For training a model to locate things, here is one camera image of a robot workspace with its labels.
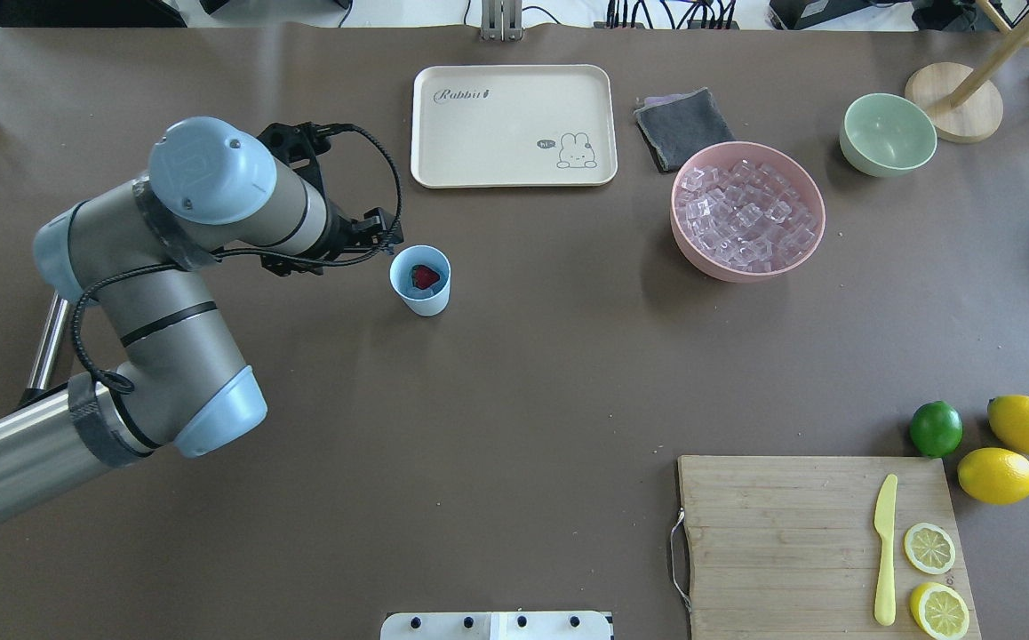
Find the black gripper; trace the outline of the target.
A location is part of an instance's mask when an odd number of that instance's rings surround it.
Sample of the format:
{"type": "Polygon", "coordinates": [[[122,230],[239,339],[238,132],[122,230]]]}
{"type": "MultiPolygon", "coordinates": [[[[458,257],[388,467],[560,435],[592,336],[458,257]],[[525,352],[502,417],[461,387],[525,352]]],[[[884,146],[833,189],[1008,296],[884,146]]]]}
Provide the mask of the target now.
{"type": "Polygon", "coordinates": [[[403,243],[401,211],[389,213],[375,207],[365,212],[363,219],[348,218],[336,211],[329,218],[328,262],[340,263],[344,256],[392,254],[397,244],[403,243]]]}

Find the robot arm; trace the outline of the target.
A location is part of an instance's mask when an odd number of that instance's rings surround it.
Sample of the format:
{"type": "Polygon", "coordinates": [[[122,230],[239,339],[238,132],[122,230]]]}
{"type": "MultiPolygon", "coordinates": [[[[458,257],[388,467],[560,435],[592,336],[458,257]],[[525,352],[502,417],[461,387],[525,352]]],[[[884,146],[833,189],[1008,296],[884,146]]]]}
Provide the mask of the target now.
{"type": "Polygon", "coordinates": [[[0,419],[0,524],[162,446],[196,458],[261,424],[267,400],[201,272],[256,256],[277,276],[321,273],[401,243],[401,202],[353,219],[327,194],[318,159],[343,133],[367,131],[186,118],[144,172],[36,232],[83,371],[0,419]]]}

